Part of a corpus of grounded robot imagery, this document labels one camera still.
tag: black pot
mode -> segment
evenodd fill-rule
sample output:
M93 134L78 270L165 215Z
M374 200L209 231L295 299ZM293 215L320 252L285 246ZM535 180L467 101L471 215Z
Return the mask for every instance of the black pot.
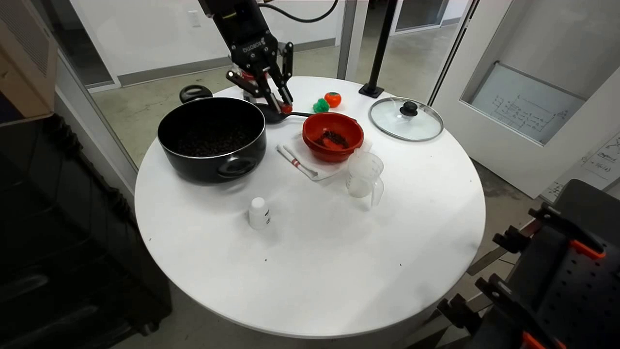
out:
M265 116L240 99L213 97L203 85L180 91L180 105L157 130L172 167L200 182L234 180L265 155Z

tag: white door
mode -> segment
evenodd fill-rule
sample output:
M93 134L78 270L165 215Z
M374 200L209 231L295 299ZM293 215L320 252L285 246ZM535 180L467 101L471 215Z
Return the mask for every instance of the white door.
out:
M539 196L620 128L620 2L473 6L430 103L475 161Z

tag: lid knob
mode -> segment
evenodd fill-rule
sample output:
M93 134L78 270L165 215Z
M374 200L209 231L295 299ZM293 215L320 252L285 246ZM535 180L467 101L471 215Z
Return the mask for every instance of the lid knob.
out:
M417 116L419 114L419 105L415 105L413 101L405 101L403 107L401 107L401 114Z

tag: gray floor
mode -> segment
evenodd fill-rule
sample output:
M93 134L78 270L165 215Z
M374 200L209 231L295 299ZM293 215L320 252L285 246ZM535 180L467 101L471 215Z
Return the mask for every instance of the gray floor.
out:
M368 35L360 52L358 81L364 81L370 74L372 56L376 48L376 23L368 25ZM455 25L422 29L391 39L389 52L386 56L380 85L388 91L426 101L444 56L453 41ZM134 161L140 165L145 149L155 140L159 120L178 105L178 89L188 83L203 83L211 89L229 87L223 74L229 66L190 72L141 83L124 85L122 89L95 93L95 101L105 112L109 124L116 130L122 143L128 147ZM312 48L296 54L296 76L333 76L335 72L335 48ZM479 250L479 256L494 248L492 235L508 229L508 225L523 225L527 221L527 209L537 202L525 198L492 173L479 169L486 194L486 235ZM508 275L513 268L513 258L502 258L481 275ZM473 297L475 277L463 275L453 291ZM269 349L384 349L399 347L407 333L415 332L417 320L393 326L386 332L362 335L355 339L339 341L293 341L271 335L262 335L234 324L219 320L209 310L192 302L186 295L176 291L172 295L174 312L161 324L161 330L153 335L134 335L120 343L116 349L198 349L198 347L269 347Z

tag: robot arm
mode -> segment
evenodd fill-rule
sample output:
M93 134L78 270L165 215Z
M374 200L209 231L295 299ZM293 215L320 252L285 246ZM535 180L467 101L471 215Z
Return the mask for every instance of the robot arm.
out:
M293 95L287 87L293 76L293 43L279 45L256 0L200 0L203 12L213 17L221 37L231 48L233 62L252 79L250 83L236 72L229 70L227 78L254 97L264 97L279 118L291 112ZM273 95L267 76L275 81L281 101Z

